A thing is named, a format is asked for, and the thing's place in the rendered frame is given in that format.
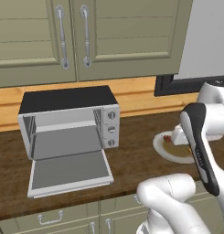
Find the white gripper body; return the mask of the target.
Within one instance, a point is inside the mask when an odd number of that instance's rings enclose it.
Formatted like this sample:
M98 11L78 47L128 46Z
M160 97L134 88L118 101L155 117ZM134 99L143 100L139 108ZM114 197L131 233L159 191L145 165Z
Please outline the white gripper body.
M171 141L174 145L189 145L189 141L180 124L172 131Z

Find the olive green base cupboard door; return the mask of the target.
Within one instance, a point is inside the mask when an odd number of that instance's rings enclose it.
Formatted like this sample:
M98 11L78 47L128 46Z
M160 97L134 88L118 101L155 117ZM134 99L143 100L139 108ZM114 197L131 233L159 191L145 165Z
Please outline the olive green base cupboard door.
M34 229L30 231L17 232L16 234L92 234L90 224L66 228L66 229ZM95 234L99 234L95 223Z
M101 234L108 234L106 218L112 220L112 234L136 234L136 230L146 217L147 210L143 207L100 215Z

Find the silver toaster oven door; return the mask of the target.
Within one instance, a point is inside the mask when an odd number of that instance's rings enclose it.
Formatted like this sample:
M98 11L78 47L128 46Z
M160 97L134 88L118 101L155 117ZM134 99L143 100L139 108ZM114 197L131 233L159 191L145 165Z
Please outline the silver toaster oven door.
M103 150L33 161L28 197L39 198L107 186L114 181Z

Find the silver toaster oven black top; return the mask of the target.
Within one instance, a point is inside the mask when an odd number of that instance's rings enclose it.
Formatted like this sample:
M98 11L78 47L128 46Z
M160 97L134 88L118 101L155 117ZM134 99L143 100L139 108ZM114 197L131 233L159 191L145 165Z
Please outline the silver toaster oven black top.
M116 117L109 119L109 112ZM23 96L18 124L31 160L96 152L119 145L120 106L107 85L31 91Z

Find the white round plate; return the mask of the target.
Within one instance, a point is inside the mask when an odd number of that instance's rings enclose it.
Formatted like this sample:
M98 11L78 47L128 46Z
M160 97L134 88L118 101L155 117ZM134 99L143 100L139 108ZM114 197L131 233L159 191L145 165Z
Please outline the white round plate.
M171 131L158 133L153 139L153 147L164 159L182 164L194 164L194 158L188 145L174 145L164 141L164 135L171 135Z

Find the olive green base cupboard run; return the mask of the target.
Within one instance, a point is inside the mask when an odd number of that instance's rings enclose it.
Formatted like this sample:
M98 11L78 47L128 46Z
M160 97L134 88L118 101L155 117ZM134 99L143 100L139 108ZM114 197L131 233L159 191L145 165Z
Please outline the olive green base cupboard run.
M201 216L211 234L224 234L224 220L219 203L207 192L201 181L196 182L196 194L187 203Z

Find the olive green drawer front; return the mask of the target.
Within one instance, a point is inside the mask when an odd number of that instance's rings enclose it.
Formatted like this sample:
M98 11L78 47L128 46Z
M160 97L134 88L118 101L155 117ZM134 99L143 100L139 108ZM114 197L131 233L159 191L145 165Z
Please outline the olive green drawer front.
M91 222L96 223L99 232L97 202L1 220L0 229L2 234L16 234L17 232L34 229L60 230L90 224Z
M142 205L134 199L134 194L131 194L102 200L100 202L100 213L108 214L138 207L142 207Z

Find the grey range hood black base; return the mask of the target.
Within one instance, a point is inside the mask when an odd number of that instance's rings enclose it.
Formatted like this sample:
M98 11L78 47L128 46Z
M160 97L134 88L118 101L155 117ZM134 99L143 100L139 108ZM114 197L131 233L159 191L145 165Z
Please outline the grey range hood black base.
M193 0L179 71L156 77L155 96L198 92L208 80L224 81L224 0Z

